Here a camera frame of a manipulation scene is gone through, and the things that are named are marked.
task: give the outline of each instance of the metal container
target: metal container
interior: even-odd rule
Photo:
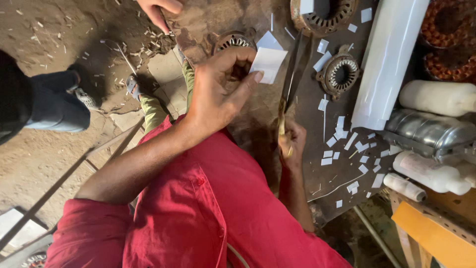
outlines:
[[[410,109],[393,110],[384,131],[391,145],[439,163],[455,164],[476,139],[476,126],[453,117]]]

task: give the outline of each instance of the worn wooden board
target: worn wooden board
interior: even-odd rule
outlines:
[[[378,1],[359,1],[358,10],[349,21],[358,27],[355,33],[347,30],[347,27],[343,27],[342,30],[324,37],[325,40],[329,41],[328,50],[332,54],[335,54],[341,45],[353,43],[353,49],[350,53],[361,64],[372,21],[360,23],[360,11],[372,7],[375,12],[377,4]],[[284,27],[287,27],[294,36],[298,32],[294,29],[291,20],[288,0],[194,0],[184,3],[184,11],[180,15],[169,12],[164,12],[164,15],[168,24],[171,25],[177,37],[177,43],[182,47],[184,54],[192,63],[196,64],[210,56],[214,37],[227,31],[245,32],[253,28],[256,31],[254,42],[257,42],[266,31],[270,30],[271,13],[274,14],[274,31],[272,34],[285,50],[289,50],[294,40],[285,31]],[[322,56],[322,54],[316,52],[319,41],[320,39],[315,41],[316,48],[310,61],[311,66],[305,72],[297,91],[297,103],[288,112],[289,116],[294,117],[307,130],[303,169],[308,200],[325,195],[337,186],[362,174],[358,169],[362,154],[356,154],[349,160],[348,157],[355,151],[355,147],[352,146],[349,151],[344,150],[348,139],[338,141],[330,149],[323,141],[324,117],[322,111],[319,111],[317,107],[325,92],[319,82],[315,80],[316,71],[312,68],[312,65]],[[287,62],[288,57],[281,66],[275,83],[273,85],[261,84],[245,104],[240,115],[228,127],[237,144],[249,152],[261,165],[273,192],[278,190],[280,177],[280,164],[276,144],[273,142],[276,136],[274,123],[277,118],[278,102],[282,92]],[[359,86],[360,81],[350,91],[344,93],[339,102],[330,102],[327,106],[326,141],[335,132],[334,128],[339,116],[346,116],[344,130],[349,130]],[[366,155],[370,157],[365,165],[369,172],[358,179],[360,187],[357,194],[351,195],[346,186],[341,186],[330,195],[315,201],[322,212],[320,217],[322,223],[326,223],[352,206],[365,201],[367,192],[370,191],[375,194],[380,190],[380,188],[371,188],[375,178],[375,174],[372,172],[373,163],[380,156],[380,152],[388,149],[389,145],[378,137],[367,140],[367,135],[372,133],[370,130],[358,128],[355,131],[359,133],[359,136],[354,143],[361,141],[363,144],[367,142],[377,142],[378,144],[377,147],[366,151]],[[340,151],[340,158],[335,160],[332,165],[321,166],[323,152],[326,150]],[[379,173],[388,172],[393,159],[393,156],[384,157],[381,161],[382,169]],[[336,208],[336,201],[340,199],[343,200],[343,206]]]

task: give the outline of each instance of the red shirt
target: red shirt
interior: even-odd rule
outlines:
[[[171,127],[169,119],[141,143]],[[47,267],[350,268],[305,233],[268,188],[258,163],[226,131],[170,162],[128,206],[68,200]]]

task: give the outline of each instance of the dirt floor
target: dirt floor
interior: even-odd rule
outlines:
[[[115,40],[121,47],[123,42],[127,44],[126,54],[134,66],[139,65],[140,58],[129,53],[139,52],[143,46],[153,51],[150,56],[142,53],[138,71],[145,88],[152,89],[155,80],[147,63],[156,53],[165,54],[173,48],[174,37],[145,35],[147,30],[162,32],[137,2],[119,1],[120,5],[115,0],[0,1],[0,48],[18,60],[27,76],[64,71],[78,62],[90,71],[93,83],[97,83],[93,90],[103,100],[102,110],[91,111],[90,127],[82,133],[23,129],[0,146],[0,214],[14,206],[29,209],[90,146],[121,133],[111,121],[111,113],[139,108],[119,84],[131,69],[120,53],[100,43],[101,39]],[[160,48],[150,43],[155,40]],[[113,47],[114,43],[108,41],[107,45]],[[93,163],[101,167],[114,149],[95,155]],[[64,202],[91,174],[82,165],[37,213],[39,220],[47,227],[54,226]]]

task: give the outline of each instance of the fingernail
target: fingernail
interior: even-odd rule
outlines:
[[[265,72],[263,72],[263,71],[259,71],[257,74],[255,74],[256,83],[259,83],[261,81],[261,79],[263,79],[264,74],[265,74]]]

